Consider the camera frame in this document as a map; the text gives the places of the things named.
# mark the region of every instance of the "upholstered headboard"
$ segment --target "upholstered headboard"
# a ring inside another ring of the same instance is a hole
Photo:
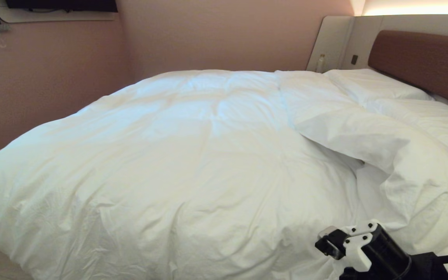
[[[448,36],[383,30],[369,66],[448,99]]]

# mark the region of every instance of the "duvet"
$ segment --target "duvet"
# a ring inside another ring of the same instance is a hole
[[[36,280],[321,280],[318,232],[369,217],[448,252],[448,155],[407,127],[343,139],[365,114],[315,73],[143,80],[0,151],[0,250]]]

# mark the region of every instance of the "wall light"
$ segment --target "wall light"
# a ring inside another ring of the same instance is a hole
[[[388,14],[448,14],[448,5],[370,9],[364,13],[364,16],[382,16]]]

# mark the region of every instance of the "bottle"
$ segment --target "bottle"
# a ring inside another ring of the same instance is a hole
[[[316,65],[316,73],[324,73],[325,55],[322,54],[319,57],[318,64]]]

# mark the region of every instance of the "bed frame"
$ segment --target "bed frame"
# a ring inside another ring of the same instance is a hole
[[[448,99],[448,36],[383,30],[369,66]]]

